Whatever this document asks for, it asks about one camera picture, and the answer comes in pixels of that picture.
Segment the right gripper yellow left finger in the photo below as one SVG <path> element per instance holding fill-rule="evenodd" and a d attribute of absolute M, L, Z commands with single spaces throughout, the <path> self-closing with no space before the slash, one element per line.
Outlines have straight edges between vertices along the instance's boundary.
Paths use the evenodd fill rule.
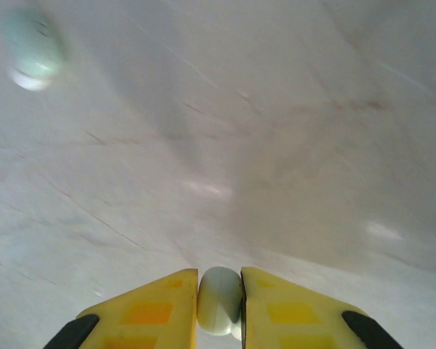
<path fill-rule="evenodd" d="M 197 296 L 198 271 L 177 271 L 83 310 L 45 347 L 196 348 Z"/>

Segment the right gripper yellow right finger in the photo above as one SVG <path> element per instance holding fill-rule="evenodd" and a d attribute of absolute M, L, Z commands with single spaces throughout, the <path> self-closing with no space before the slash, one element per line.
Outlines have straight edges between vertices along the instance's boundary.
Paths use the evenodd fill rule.
<path fill-rule="evenodd" d="M 264 270 L 241 269 L 243 348 L 400 348 L 360 308 Z"/>

